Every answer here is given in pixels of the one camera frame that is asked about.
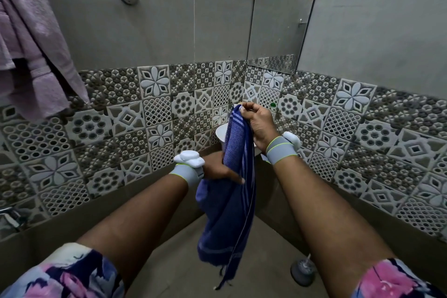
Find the striped towel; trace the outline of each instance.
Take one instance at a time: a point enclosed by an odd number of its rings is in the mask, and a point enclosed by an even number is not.
[[[240,185],[230,179],[202,180],[196,200],[208,216],[208,223],[197,245],[201,261],[222,266],[223,284],[234,278],[247,244],[254,217],[256,185],[254,179],[253,133],[237,105],[229,118],[225,137],[224,165],[245,179]]]

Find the person's left hand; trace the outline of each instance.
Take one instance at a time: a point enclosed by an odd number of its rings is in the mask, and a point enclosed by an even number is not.
[[[224,153],[222,151],[214,152],[203,157],[205,160],[203,177],[205,179],[229,178],[236,183],[244,184],[245,180],[242,177],[222,163],[223,157]]]

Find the pink towel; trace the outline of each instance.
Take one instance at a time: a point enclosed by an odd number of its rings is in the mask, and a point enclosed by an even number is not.
[[[0,55],[0,94],[9,92],[9,98],[18,112],[31,121],[51,116],[69,107],[45,55],[71,89],[88,102],[86,87],[74,67],[48,0],[0,1],[6,11],[2,15],[0,34],[9,50],[9,56],[12,59],[23,57],[26,60],[26,64],[20,59],[14,60],[15,69],[1,71],[2,63],[8,62],[8,54],[3,54],[4,58]]]

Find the floral sleeve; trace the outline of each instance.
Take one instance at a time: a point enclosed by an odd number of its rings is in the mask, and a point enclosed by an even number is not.
[[[371,267],[351,298],[446,298],[437,287],[419,279],[402,261],[386,259]]]
[[[101,253],[70,243],[8,287],[0,298],[123,298],[124,284]]]

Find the wristband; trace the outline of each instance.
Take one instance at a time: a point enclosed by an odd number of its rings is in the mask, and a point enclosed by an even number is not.
[[[188,187],[197,185],[203,179],[203,165],[205,161],[196,151],[182,151],[174,157],[177,163],[170,174],[182,177],[188,183]]]
[[[296,155],[300,147],[301,141],[296,135],[290,132],[284,132],[284,137],[276,137],[271,141],[271,143],[267,146],[267,156],[262,156],[262,159],[268,161],[272,165],[275,165],[283,158]]]

